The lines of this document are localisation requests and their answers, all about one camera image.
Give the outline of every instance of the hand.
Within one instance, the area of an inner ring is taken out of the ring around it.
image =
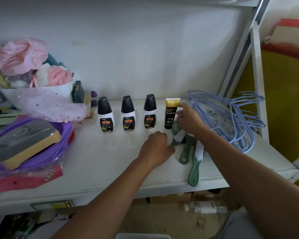
[[[181,129],[187,133],[193,134],[195,137],[197,137],[202,130],[209,130],[198,113],[190,108],[189,105],[186,103],[179,103],[178,106],[183,108],[183,110],[176,112],[176,114],[179,115],[177,123]]]
[[[167,145],[166,133],[157,131],[149,135],[148,139],[144,142],[138,159],[148,161],[154,169],[165,163],[174,152],[175,148]]]

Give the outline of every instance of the floor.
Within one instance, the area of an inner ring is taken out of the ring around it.
[[[120,232],[168,234],[172,239],[208,239],[225,219],[220,214],[186,212],[181,204],[132,205]]]

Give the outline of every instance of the black label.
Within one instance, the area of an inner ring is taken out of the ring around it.
[[[134,117],[123,117],[123,128],[126,132],[131,132],[135,128],[135,118]]]
[[[100,124],[102,132],[110,133],[113,132],[113,121],[112,118],[100,118]]]
[[[177,107],[167,107],[165,112],[165,127],[173,125]]]
[[[146,129],[153,129],[156,123],[156,116],[153,115],[145,115],[144,116],[144,126]]]

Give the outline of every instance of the pile of blue hangers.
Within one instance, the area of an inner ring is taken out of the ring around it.
[[[257,116],[243,114],[242,112],[251,112],[241,110],[240,107],[261,102],[265,98],[253,91],[240,93],[241,97],[227,99],[202,90],[191,90],[188,99],[193,102],[193,109],[212,131],[247,153],[255,144],[251,128],[264,128],[265,124]]]

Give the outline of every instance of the person's left hand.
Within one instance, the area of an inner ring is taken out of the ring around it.
[[[138,159],[146,160],[153,169],[168,160],[175,152],[173,146],[167,145],[167,134],[157,131],[149,135],[141,147]]]

